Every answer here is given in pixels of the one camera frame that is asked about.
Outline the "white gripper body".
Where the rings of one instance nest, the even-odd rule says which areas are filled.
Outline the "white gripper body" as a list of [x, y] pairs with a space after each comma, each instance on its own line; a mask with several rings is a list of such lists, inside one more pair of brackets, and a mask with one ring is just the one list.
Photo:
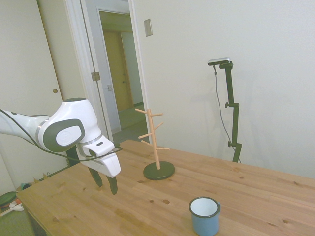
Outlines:
[[121, 171], [120, 163], [115, 153], [87, 161], [86, 166], [111, 178], [114, 178]]

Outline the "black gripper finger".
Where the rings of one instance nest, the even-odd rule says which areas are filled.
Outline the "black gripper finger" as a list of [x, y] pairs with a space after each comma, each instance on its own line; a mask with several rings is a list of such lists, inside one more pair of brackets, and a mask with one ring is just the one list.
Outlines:
[[102, 187], [102, 179], [98, 173], [98, 171], [92, 169], [92, 168], [89, 168], [89, 171], [95, 181], [95, 183], [97, 184], [98, 187]]
[[118, 192], [118, 184], [117, 184], [117, 179], [116, 177], [109, 177], [106, 176], [110, 185], [110, 190], [113, 195], [116, 195]]

